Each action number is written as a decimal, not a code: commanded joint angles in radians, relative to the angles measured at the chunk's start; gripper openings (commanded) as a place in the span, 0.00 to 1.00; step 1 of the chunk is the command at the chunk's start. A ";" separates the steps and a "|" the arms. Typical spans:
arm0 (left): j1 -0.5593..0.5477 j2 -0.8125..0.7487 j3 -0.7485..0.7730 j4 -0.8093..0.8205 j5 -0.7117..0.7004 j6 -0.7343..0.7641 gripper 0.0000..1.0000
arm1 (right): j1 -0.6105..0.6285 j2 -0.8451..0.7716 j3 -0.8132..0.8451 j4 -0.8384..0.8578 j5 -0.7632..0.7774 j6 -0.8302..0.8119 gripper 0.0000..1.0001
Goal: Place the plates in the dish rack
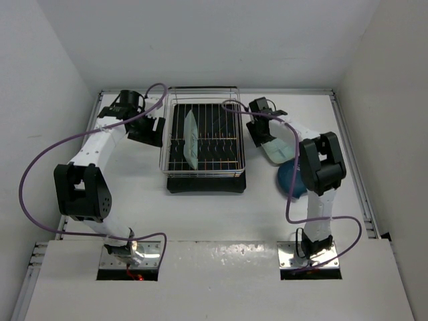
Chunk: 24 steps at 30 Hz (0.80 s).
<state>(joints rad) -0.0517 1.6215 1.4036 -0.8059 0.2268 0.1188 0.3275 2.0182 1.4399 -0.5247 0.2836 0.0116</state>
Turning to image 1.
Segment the light green plate with berries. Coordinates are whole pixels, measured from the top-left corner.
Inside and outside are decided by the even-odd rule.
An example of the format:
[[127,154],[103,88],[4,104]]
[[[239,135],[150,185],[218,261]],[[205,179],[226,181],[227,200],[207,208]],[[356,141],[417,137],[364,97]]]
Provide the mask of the light green plate with berries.
[[278,138],[263,143],[261,147],[267,157],[277,165],[290,161],[295,157],[294,148]]

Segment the light green rectangular plate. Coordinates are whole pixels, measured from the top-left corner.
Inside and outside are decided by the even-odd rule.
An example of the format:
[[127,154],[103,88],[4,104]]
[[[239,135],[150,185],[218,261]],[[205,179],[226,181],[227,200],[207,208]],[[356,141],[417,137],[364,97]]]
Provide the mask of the light green rectangular plate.
[[198,127],[193,112],[190,110],[184,121],[183,155],[193,170],[198,166]]

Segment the dark blue leaf plate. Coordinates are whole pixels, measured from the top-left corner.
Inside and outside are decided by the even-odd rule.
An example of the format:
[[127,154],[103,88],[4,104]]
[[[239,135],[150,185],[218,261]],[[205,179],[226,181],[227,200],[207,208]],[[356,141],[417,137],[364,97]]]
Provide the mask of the dark blue leaf plate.
[[294,159],[281,164],[277,171],[277,184],[282,193],[291,197],[291,200],[296,201],[302,196],[307,195],[308,190],[304,185],[300,173],[300,162],[298,161],[296,179],[294,183],[293,193],[291,193],[292,177],[294,174]]

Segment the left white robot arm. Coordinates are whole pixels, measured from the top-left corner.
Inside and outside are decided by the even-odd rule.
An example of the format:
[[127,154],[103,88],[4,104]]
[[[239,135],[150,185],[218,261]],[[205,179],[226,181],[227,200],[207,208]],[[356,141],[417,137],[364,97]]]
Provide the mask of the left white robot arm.
[[112,196],[103,171],[123,138],[162,146],[165,120],[152,115],[161,105],[158,98],[121,91],[111,105],[100,110],[95,133],[88,136],[78,154],[53,172],[60,213],[106,235],[107,252],[128,263],[136,260],[141,250],[133,230],[112,213]]

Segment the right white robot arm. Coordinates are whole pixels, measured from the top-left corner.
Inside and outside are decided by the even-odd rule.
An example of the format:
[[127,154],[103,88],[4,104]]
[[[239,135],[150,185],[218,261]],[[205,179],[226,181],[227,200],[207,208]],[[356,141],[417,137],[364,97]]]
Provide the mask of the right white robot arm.
[[283,110],[271,110],[264,97],[253,100],[245,109],[253,116],[247,123],[256,145],[268,138],[280,139],[294,151],[294,172],[289,192],[294,191],[297,170],[308,191],[307,218],[304,223],[301,248],[306,259],[332,245],[330,221],[336,190],[346,176],[346,167],[338,137],[333,132],[321,134],[293,121]]

